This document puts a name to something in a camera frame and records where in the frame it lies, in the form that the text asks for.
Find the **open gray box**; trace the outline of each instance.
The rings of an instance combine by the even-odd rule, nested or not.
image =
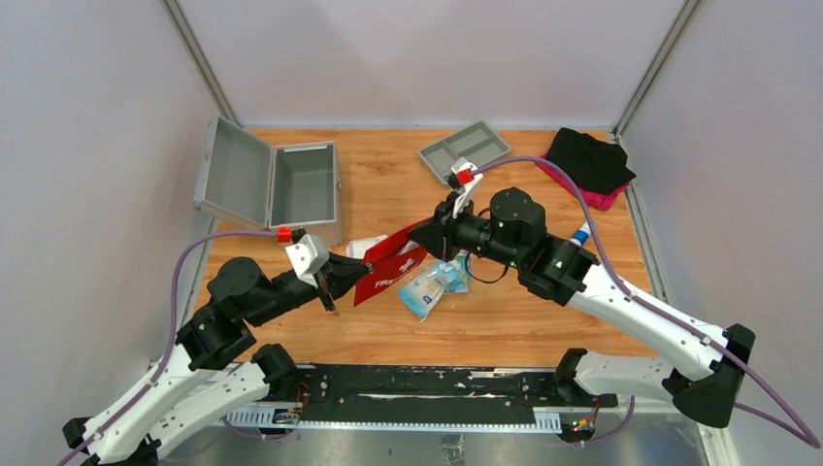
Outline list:
[[[429,166],[441,183],[448,185],[446,178],[451,175],[451,165],[460,157],[477,167],[485,165],[511,152],[509,143],[485,121],[463,128],[446,136],[437,143],[421,149],[420,158]]]
[[[195,209],[249,230],[303,227],[328,246],[343,243],[334,142],[273,148],[221,116],[208,134]]]

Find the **bottle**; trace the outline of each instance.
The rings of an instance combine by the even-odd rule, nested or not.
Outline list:
[[[569,241],[574,245],[582,247],[586,243],[586,240],[589,239],[589,235],[591,235],[591,228],[589,228],[588,222],[584,222]]]

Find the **black cloth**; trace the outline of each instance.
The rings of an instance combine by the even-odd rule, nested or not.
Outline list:
[[[569,128],[560,128],[545,158],[568,173],[577,186],[601,194],[612,194],[636,176],[626,168],[628,156],[621,146]]]

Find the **gray floor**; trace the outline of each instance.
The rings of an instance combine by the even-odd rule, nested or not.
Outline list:
[[[599,430],[619,422],[601,414]],[[562,444],[554,435],[443,434],[312,430],[280,441],[245,439],[210,427],[181,445],[175,464],[197,465],[708,465],[697,425],[680,415],[635,415],[623,433],[583,450]]]

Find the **blue wet wipes package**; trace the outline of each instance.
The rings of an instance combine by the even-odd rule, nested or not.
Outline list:
[[[425,320],[444,293],[469,291],[466,260],[466,254],[461,253],[450,262],[439,262],[400,288],[397,294],[413,313]]]

